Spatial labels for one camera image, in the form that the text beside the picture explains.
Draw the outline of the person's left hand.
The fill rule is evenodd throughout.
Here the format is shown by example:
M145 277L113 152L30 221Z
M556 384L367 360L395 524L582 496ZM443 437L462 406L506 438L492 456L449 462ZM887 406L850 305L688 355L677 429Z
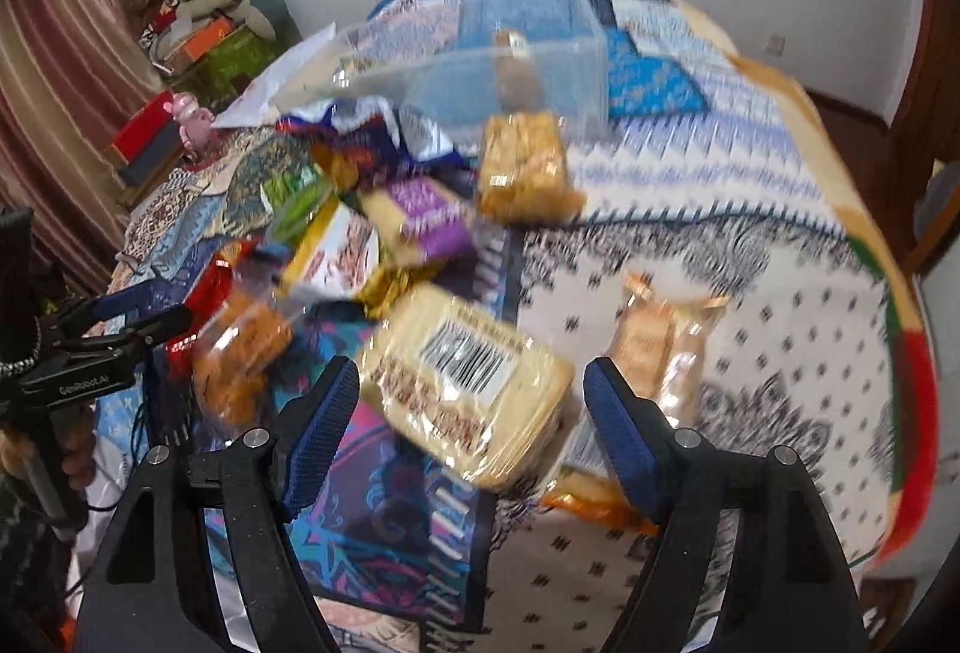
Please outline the person's left hand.
M64 420L57 426L57 438L64 452L62 472L73 490L85 490L93 483L94 466L93 411L88 405L71 408ZM2 427L2 468L10 476L34 492L34 484L29 479L28 463L34 458L36 445L26 435L13 427Z

